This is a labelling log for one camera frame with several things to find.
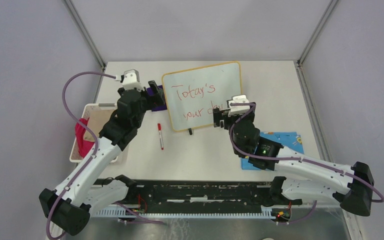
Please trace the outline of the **red whiteboard marker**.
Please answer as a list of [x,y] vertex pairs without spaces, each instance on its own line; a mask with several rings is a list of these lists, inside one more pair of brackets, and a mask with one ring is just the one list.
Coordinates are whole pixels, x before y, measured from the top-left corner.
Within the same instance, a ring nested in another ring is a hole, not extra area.
[[160,148],[161,148],[161,150],[164,150],[164,140],[163,140],[162,128],[161,128],[161,131],[158,130],[158,134],[159,134]]

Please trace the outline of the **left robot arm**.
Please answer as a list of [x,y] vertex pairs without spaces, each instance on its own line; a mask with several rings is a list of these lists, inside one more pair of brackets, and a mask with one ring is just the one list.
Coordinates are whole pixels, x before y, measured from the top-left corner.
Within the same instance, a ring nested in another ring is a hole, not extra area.
[[148,84],[152,95],[146,88],[123,86],[118,90],[117,108],[99,132],[87,159],[55,189],[45,188],[40,193],[48,239],[53,239],[51,224],[60,227],[64,234],[75,236],[85,228],[91,215],[119,201],[131,204],[136,200],[136,183],[126,176],[116,177],[98,190],[91,187],[137,135],[146,111],[165,104],[163,90],[153,80]]

